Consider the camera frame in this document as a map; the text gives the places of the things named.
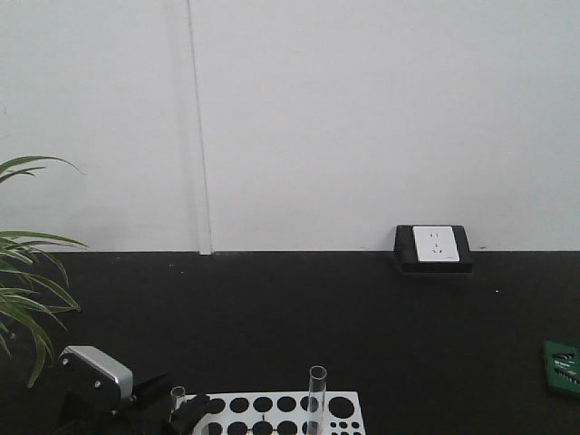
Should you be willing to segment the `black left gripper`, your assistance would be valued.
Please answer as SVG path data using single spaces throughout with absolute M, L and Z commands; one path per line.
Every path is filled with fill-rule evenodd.
M 129 399 L 121 400 L 120 388 L 109 381 L 98 386 L 77 382 L 63 396 L 55 434 L 190 434 L 208 414 L 210 398 L 196 395 L 182 402 L 170 419 L 153 420 L 144 411 L 169 394 L 167 374 L 132 387 Z

